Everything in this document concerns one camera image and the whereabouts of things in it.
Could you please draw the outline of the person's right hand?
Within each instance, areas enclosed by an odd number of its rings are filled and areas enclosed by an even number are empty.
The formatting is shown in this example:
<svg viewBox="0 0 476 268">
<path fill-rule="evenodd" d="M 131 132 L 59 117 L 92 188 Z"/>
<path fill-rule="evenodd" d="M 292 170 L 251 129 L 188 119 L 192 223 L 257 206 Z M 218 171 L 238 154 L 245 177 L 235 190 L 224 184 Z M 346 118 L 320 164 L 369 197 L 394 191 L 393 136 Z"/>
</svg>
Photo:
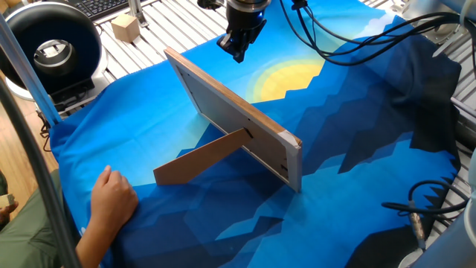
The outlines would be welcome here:
<svg viewBox="0 0 476 268">
<path fill-rule="evenodd" d="M 138 196 L 129 180 L 107 165 L 91 193 L 90 226 L 117 233 L 132 217 Z"/>
</svg>

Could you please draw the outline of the person's left hand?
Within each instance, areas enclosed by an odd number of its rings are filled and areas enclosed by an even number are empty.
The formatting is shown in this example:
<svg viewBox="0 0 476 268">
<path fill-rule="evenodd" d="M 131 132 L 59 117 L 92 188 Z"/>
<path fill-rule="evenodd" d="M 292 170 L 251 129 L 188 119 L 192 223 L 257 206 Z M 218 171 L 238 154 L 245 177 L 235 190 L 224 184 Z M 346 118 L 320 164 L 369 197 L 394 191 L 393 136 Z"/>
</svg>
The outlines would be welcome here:
<svg viewBox="0 0 476 268">
<path fill-rule="evenodd" d="M 1 228 L 4 228 L 10 222 L 10 214 L 14 212 L 18 208 L 18 206 L 19 206 L 19 203 L 15 201 L 14 204 L 1 208 L 1 211 L 0 211 Z"/>
</svg>

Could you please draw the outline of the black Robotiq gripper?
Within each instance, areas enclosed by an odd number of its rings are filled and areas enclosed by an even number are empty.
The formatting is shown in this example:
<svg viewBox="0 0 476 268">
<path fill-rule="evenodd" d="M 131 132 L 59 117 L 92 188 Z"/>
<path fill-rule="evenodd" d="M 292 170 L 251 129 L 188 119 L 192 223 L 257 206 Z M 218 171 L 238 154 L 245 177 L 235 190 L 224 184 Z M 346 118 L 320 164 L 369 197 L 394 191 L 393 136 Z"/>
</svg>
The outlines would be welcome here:
<svg viewBox="0 0 476 268">
<path fill-rule="evenodd" d="M 262 29 L 266 25 L 263 10 L 251 10 L 250 12 L 236 9 L 233 5 L 228 4 L 226 7 L 226 17 L 228 26 L 226 35 L 221 36 L 217 40 L 217 45 L 225 52 L 230 54 L 237 63 L 244 60 L 245 52 L 249 45 L 254 44 Z M 244 49 L 239 41 L 236 41 L 231 32 L 247 30 L 245 33 Z"/>
</svg>

